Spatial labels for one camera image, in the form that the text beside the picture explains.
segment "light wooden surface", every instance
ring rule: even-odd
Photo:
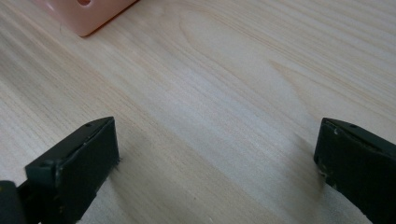
[[[141,0],[80,38],[0,2],[0,179],[114,116],[80,223],[369,223],[323,184],[323,117],[396,143],[394,0]]]

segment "black plastic piece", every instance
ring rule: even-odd
[[[18,187],[18,195],[23,208],[20,217],[26,222],[0,223],[76,223],[119,161],[115,120],[83,125],[25,167],[28,179]],[[7,199],[8,204],[15,199]]]
[[[24,224],[25,221],[17,187],[11,181],[0,181],[0,223]]]
[[[364,129],[323,119],[314,156],[326,183],[373,223],[396,223],[396,146]]]

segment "wood grain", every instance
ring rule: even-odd
[[[321,118],[396,143],[394,0],[141,0],[86,38],[0,2],[0,179],[114,116],[80,223],[369,223],[323,184]]]

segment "pink container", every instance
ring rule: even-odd
[[[136,0],[33,0],[79,36],[89,35]]]

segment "orange plastic box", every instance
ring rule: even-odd
[[[136,0],[33,0],[79,36],[89,35]]]

